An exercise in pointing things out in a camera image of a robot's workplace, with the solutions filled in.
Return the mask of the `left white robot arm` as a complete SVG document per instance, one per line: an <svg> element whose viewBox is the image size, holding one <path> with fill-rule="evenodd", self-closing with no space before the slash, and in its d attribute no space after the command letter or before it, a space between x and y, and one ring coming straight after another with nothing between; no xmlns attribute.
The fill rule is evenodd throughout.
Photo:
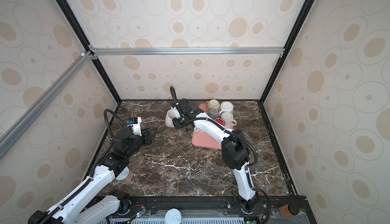
<svg viewBox="0 0 390 224"><path fill-rule="evenodd" d="M47 211L36 211L28 223L96 224L117 211L129 211L129 196L121 191L107 195L90 208L86 206L109 183L129 176L130 157L154 142L157 128L142 130L140 117L125 121L110 109L105 109L103 116L110 135L109 148L83 182Z"/></svg>

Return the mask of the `pinkish white ceramic mug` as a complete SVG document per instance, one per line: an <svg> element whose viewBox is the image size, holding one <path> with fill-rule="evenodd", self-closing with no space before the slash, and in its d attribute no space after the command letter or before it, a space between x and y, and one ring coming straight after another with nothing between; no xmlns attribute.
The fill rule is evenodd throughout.
<svg viewBox="0 0 390 224"><path fill-rule="evenodd" d="M169 109L166 113L165 124L168 128L174 128L173 119L179 116L179 112L176 109Z"/></svg>

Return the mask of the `red ceramic mug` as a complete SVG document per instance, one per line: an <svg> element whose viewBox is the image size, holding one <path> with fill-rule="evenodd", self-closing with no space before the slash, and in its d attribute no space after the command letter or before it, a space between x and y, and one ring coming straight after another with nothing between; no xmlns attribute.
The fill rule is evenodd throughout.
<svg viewBox="0 0 390 224"><path fill-rule="evenodd" d="M222 118L215 118L214 119L217 123L219 123L220 125L224 126L224 120Z"/></svg>

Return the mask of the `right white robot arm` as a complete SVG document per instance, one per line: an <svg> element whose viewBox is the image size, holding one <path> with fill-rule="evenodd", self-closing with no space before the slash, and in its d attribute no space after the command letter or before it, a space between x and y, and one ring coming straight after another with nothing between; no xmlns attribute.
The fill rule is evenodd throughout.
<svg viewBox="0 0 390 224"><path fill-rule="evenodd" d="M222 126L204 110L198 107L192 108L187 99L178 100L173 86L170 87L170 92L174 100L171 109L175 113L173 118L175 129L179 130L193 125L221 144L222 159L232 169L238 185L236 201L243 212L247 214L254 212L259 204L259 192L263 193L268 200L268 195L264 190L254 187L250 176L250 167L258 162L254 147L245 139L241 130L232 130Z"/></svg>

